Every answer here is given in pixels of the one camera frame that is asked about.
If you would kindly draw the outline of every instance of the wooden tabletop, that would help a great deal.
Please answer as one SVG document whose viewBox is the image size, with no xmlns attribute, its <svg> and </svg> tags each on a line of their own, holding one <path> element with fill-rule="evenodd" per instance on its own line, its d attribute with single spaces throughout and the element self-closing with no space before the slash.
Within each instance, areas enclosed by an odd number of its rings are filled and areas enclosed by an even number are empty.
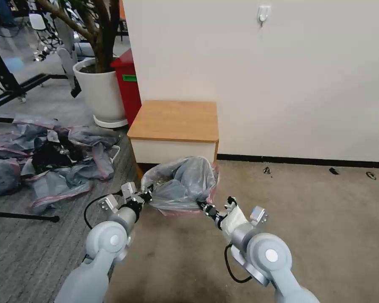
<svg viewBox="0 0 379 303">
<path fill-rule="evenodd" d="M 217 142 L 215 102 L 145 101 L 128 131 L 130 139 Z"/>
</svg>

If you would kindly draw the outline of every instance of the soil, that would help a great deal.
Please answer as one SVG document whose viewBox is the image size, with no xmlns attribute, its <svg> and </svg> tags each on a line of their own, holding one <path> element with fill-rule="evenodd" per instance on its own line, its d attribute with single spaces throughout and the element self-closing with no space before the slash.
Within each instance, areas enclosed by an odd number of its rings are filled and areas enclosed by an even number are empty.
<svg viewBox="0 0 379 303">
<path fill-rule="evenodd" d="M 96 73 L 96 65 L 92 64 L 89 66 L 82 67 L 79 72 L 84 72 L 86 74 L 95 74 Z"/>
</svg>

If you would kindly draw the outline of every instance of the white planter pot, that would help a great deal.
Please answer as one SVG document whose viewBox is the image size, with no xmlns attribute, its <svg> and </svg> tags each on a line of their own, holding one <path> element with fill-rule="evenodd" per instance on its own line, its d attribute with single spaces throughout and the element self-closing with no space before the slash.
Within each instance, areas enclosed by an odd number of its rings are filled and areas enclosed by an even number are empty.
<svg viewBox="0 0 379 303">
<path fill-rule="evenodd" d="M 94 113 L 94 121 L 105 128 L 117 128 L 128 124 L 115 72 L 88 74 L 80 69 L 95 63 L 88 59 L 76 63 L 73 72 L 80 84 L 87 105 Z"/>
</svg>

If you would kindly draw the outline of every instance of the black cable on floor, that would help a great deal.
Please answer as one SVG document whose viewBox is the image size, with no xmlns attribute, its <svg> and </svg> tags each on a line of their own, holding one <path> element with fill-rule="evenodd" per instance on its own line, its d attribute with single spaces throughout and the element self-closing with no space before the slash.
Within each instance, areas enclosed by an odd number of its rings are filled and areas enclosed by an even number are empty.
<svg viewBox="0 0 379 303">
<path fill-rule="evenodd" d="M 249 277 L 245 278 L 244 280 L 239 280 L 238 278 L 236 278 L 233 275 L 232 270 L 230 269 L 229 261 L 227 259 L 227 251 L 229 250 L 230 247 L 232 247 L 231 243 L 224 248 L 224 262 L 226 263 L 226 268 L 227 268 L 227 271 L 229 272 L 229 275 L 237 283 L 246 283 L 246 282 L 250 281 L 253 278 L 252 276 L 249 276 Z"/>
<path fill-rule="evenodd" d="M 117 192 L 115 192 L 115 193 L 111 193 L 111 194 L 118 195 L 118 196 L 122 196 L 122 190 L 119 190 L 119 191 L 117 191 Z M 84 216 L 84 222 L 86 223 L 86 225 L 88 226 L 89 229 L 93 229 L 93 227 L 91 226 L 91 224 L 90 224 L 90 223 L 88 222 L 88 220 L 87 220 L 87 210 L 88 210 L 88 208 L 89 208 L 90 205 L 93 204 L 94 202 L 96 202 L 96 201 L 98 201 L 98 200 L 100 200 L 100 199 L 102 199 L 102 198 L 104 198 L 104 197 L 106 197 L 106 196 L 108 196 L 108 195 L 109 195 L 109 194 L 105 194 L 105 195 L 103 195 L 103 196 L 101 196 L 101 197 L 98 197 L 98 198 L 94 199 L 93 201 L 91 201 L 90 203 L 88 203 L 87 206 L 85 207 L 85 209 L 84 209 L 84 213 L 83 213 L 83 216 Z"/>
<path fill-rule="evenodd" d="M 24 17 L 22 17 L 21 23 L 18 26 L 18 30 L 17 30 L 17 32 L 14 35 L 12 35 L 12 36 L 6 36 L 6 35 L 3 35 L 3 34 L 0 33 L 0 37 L 3 37 L 3 38 L 14 38 L 15 36 L 17 36 L 20 33 L 20 31 L 21 31 L 21 29 L 23 27 L 24 27 Z"/>
</svg>

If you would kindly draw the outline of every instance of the gray robot arm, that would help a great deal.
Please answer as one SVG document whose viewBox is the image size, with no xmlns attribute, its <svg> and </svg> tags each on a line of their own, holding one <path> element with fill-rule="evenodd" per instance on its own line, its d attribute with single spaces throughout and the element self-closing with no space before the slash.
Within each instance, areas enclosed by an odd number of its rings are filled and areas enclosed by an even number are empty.
<svg viewBox="0 0 379 303">
<path fill-rule="evenodd" d="M 234 198 L 228 198 L 227 213 L 214 205 L 200 203 L 205 214 L 223 231 L 233 258 L 258 282 L 275 288 L 278 303 L 318 303 L 319 300 L 301 287 L 291 272 L 292 255 L 289 247 L 279 237 L 262 233 L 267 220 L 264 209 L 255 207 L 248 221 Z"/>
<path fill-rule="evenodd" d="M 133 182 L 122 185 L 124 203 L 119 205 L 110 194 L 98 201 L 108 214 L 108 220 L 93 227 L 87 236 L 89 258 L 73 270 L 64 281 L 55 303 L 102 303 L 108 288 L 108 271 L 113 262 L 120 262 L 127 254 L 133 238 L 133 225 L 145 202 L 151 201 L 150 192 L 137 193 Z"/>
</svg>

